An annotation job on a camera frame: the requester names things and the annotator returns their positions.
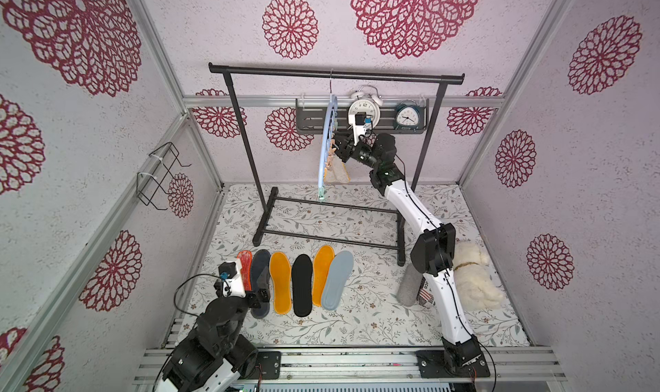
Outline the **light blue clip hanger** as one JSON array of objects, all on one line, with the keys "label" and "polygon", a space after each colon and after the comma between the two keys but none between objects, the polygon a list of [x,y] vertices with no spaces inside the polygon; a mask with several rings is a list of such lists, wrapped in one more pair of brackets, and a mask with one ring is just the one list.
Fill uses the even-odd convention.
[{"label": "light blue clip hanger", "polygon": [[317,197],[320,202],[326,200],[325,173],[332,149],[333,134],[336,128],[336,119],[339,110],[339,100],[333,92],[333,72],[330,72],[329,91],[328,107],[326,109],[321,135],[321,152],[317,179]]}]

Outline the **orange yellow insole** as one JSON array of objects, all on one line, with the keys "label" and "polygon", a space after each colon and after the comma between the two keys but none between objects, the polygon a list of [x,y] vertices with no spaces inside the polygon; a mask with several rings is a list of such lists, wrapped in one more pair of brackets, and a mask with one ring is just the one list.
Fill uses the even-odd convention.
[{"label": "orange yellow insole", "polygon": [[286,315],[292,309],[291,268],[290,261],[284,253],[272,254],[269,272],[273,283],[273,309],[279,315]]}]

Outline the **dark grey felt insole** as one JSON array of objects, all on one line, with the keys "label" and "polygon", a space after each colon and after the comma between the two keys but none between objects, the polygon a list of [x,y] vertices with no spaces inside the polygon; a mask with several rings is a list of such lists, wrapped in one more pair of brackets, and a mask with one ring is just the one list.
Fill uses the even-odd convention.
[{"label": "dark grey felt insole", "polygon": [[260,249],[253,257],[250,271],[251,288],[257,294],[265,294],[266,299],[260,301],[260,307],[251,310],[255,319],[263,319],[270,312],[270,260],[271,253],[266,249]]}]

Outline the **red translucent gel insole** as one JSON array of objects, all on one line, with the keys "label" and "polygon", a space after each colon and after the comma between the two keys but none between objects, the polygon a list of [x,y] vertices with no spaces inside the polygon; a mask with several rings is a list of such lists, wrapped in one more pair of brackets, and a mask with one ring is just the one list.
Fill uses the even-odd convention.
[{"label": "red translucent gel insole", "polygon": [[249,250],[242,250],[238,253],[237,259],[241,263],[241,277],[244,289],[246,292],[251,292],[251,268],[253,263],[253,254]]}]

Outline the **white dotted foam insole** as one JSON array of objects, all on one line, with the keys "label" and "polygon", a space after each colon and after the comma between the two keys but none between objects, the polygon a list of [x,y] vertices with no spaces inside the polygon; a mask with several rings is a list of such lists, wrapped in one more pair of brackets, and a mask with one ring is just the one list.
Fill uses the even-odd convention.
[{"label": "white dotted foam insole", "polygon": [[308,316],[312,302],[313,263],[307,254],[299,254],[292,266],[293,309],[298,317]]}]

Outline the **yellow-edged grey felt insole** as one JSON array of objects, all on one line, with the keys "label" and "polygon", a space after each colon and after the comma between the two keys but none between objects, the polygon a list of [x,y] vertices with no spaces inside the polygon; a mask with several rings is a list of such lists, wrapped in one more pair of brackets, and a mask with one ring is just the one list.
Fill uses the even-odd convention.
[{"label": "yellow-edged grey felt insole", "polygon": [[312,304],[321,307],[322,294],[327,282],[329,268],[335,252],[329,245],[322,246],[313,260]]}]

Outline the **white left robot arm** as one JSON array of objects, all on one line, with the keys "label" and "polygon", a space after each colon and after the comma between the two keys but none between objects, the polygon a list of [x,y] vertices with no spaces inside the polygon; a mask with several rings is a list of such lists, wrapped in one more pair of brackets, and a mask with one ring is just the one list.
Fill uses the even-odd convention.
[{"label": "white left robot arm", "polygon": [[258,349],[242,334],[251,309],[270,302],[266,289],[245,297],[218,297],[199,315],[187,337],[169,355],[154,391],[226,391],[239,379],[264,378]]}]

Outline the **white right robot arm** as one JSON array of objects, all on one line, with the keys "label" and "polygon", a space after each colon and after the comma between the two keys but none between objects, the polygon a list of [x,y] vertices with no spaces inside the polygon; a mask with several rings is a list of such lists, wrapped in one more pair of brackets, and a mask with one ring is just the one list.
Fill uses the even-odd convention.
[{"label": "white right robot arm", "polygon": [[416,242],[410,260],[423,275],[435,300],[442,330],[445,371],[454,377],[472,380],[489,378],[491,368],[487,360],[491,354],[483,351],[467,323],[455,285],[455,227],[441,222],[416,196],[407,182],[406,171],[398,167],[400,159],[395,138],[380,134],[373,144],[367,144],[351,134],[336,134],[332,150],[344,163],[353,159],[369,167],[372,186],[411,226]]}]

